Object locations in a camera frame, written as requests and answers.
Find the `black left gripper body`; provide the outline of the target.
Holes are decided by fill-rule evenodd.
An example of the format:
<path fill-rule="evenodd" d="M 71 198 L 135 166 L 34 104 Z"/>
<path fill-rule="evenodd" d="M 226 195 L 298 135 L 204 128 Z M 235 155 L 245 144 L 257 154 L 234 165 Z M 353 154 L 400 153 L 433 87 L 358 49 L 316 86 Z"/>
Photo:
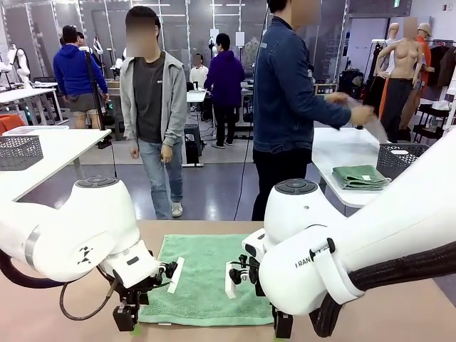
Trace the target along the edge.
<path fill-rule="evenodd" d="M 120 303 L 124 305 L 148 305 L 148 287 L 133 286 L 132 288 L 125 288 L 123 285 L 117 285 L 117 293 L 119 295 Z"/>

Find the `person's right hand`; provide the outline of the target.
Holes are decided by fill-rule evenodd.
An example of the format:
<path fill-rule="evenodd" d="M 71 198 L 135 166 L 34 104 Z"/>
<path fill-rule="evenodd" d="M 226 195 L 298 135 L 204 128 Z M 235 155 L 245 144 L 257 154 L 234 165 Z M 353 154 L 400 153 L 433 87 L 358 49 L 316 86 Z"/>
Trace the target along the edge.
<path fill-rule="evenodd" d="M 351 123 L 354 126 L 364 126 L 375 117 L 374 108 L 368 105 L 360 105 L 351 109 Z"/>

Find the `person's left hand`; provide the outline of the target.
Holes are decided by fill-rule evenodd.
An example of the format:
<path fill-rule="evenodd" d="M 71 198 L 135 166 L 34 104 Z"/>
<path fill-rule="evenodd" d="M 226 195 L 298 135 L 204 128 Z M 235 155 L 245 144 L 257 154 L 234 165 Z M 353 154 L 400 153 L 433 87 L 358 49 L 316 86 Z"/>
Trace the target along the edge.
<path fill-rule="evenodd" d="M 342 92 L 329 93 L 324 96 L 324 100 L 329 103 L 338 103 L 341 105 L 346 105 L 348 103 L 350 96 Z"/>

